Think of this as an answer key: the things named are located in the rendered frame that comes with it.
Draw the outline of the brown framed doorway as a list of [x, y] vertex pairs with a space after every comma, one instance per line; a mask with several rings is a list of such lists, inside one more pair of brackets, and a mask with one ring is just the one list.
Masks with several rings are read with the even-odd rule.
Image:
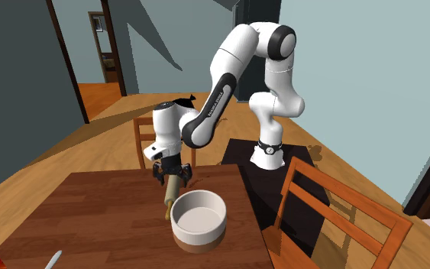
[[89, 11], [88, 16], [104, 80], [106, 83], [117, 83], [118, 76], [115, 67], [115, 57], [112, 53], [105, 16], [101, 11]]

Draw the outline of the dark tall cabinet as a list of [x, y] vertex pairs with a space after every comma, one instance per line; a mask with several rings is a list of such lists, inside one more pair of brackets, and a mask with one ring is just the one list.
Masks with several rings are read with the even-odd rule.
[[[239, 0], [234, 6], [234, 25], [257, 21], [278, 22], [282, 0]], [[234, 97], [248, 102], [255, 92], [269, 92], [264, 83], [265, 59], [254, 56], [238, 81]]]

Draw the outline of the silver knife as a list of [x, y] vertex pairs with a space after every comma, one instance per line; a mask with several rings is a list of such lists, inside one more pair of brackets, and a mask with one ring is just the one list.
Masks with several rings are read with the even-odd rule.
[[52, 258], [49, 260], [49, 262], [47, 263], [47, 265], [45, 266], [45, 268], [44, 268], [44, 269], [52, 269], [52, 268], [53, 268], [53, 266], [55, 265], [55, 263], [57, 263], [57, 261], [58, 261], [58, 259], [60, 258], [61, 254], [62, 254], [62, 251], [61, 251], [61, 250], [57, 251], [57, 252], [52, 256]]

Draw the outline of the brown wooden table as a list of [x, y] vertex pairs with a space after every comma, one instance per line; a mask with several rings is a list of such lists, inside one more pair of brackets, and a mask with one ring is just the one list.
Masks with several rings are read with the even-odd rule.
[[239, 169], [200, 166], [190, 190], [217, 193], [227, 206], [225, 237], [191, 254], [165, 220], [165, 189], [149, 170], [70, 174], [0, 245], [7, 269], [273, 269]]

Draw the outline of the black tied bag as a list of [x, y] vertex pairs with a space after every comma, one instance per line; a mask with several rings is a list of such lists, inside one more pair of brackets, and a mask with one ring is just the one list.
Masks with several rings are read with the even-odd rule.
[[194, 95], [191, 95], [189, 98], [174, 99], [173, 102], [176, 103], [177, 105], [194, 109], [195, 108], [195, 106], [193, 105], [194, 100], [196, 100], [196, 97]]

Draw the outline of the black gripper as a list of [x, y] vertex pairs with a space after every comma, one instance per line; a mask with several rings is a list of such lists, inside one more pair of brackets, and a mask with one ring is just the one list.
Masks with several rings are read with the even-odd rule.
[[160, 162], [153, 163], [153, 177], [160, 182], [161, 186], [165, 184], [165, 173], [178, 173], [178, 177], [182, 180], [184, 187], [187, 187], [188, 182], [192, 178], [191, 165], [181, 164], [180, 154], [162, 157]]

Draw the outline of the white bowl with brown base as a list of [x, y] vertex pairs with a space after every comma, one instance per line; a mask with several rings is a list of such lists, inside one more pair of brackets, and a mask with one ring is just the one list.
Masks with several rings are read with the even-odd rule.
[[175, 243], [193, 254], [215, 249], [224, 239], [227, 225], [225, 201], [208, 190], [192, 190], [172, 205], [170, 221]]

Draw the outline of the orange wooden chair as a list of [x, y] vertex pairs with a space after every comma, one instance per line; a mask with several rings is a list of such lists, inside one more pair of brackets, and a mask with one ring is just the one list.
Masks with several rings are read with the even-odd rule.
[[[183, 138], [179, 131], [175, 128], [169, 128], [168, 130], [161, 130], [159, 124], [154, 124], [151, 117], [139, 117], [133, 119], [134, 123], [134, 134], [137, 145], [137, 158], [141, 169], [145, 169], [144, 160], [148, 159], [153, 162], [160, 162], [162, 157], [169, 157], [175, 154], [180, 154], [183, 145]], [[154, 133], [143, 133], [141, 132], [141, 126], [152, 125], [154, 131], [161, 131], [160, 134]], [[191, 161], [188, 163], [191, 165], [196, 164], [196, 150], [191, 150]]]
[[[293, 177], [299, 172], [318, 185], [324, 187], [331, 193], [354, 208], [364, 212], [372, 219], [390, 229], [390, 233], [384, 243], [377, 241], [365, 231], [349, 222], [343, 216], [335, 212], [329, 206], [316, 199], [312, 194], [293, 182]], [[307, 164], [297, 157], [290, 161], [289, 169], [281, 189], [282, 199], [278, 208], [276, 219], [273, 225], [262, 231], [265, 244], [267, 246], [271, 261], [275, 267], [280, 269], [319, 269], [319, 267], [305, 253], [292, 242], [280, 226], [283, 219], [286, 198], [289, 193], [300, 198], [306, 205], [310, 206], [317, 213], [324, 216], [329, 222], [334, 224], [344, 233], [349, 235], [362, 247], [376, 256], [371, 269], [389, 269], [398, 250], [404, 242], [412, 222], [399, 216], [392, 210], [380, 205], [372, 199], [360, 194], [349, 186], [341, 183], [326, 173]]]

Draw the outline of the tan wooden rolling pin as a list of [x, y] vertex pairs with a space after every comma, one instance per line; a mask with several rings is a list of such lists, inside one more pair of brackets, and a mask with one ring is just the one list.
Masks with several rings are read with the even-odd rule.
[[177, 175], [169, 175], [164, 203], [167, 206], [165, 220], [170, 220], [171, 208], [179, 196], [179, 185], [181, 179]]

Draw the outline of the dark robot stand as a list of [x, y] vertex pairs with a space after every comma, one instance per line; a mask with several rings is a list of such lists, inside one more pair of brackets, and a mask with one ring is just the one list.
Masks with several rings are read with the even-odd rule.
[[[291, 158], [297, 157], [310, 165], [313, 162], [307, 147], [285, 144], [282, 146], [285, 165], [277, 170], [263, 170], [250, 162], [256, 144], [256, 141], [230, 139], [221, 162], [238, 165], [258, 225], [264, 230], [275, 222]], [[324, 217], [297, 196], [287, 196], [281, 229], [308, 256], [312, 255], [323, 222]]]

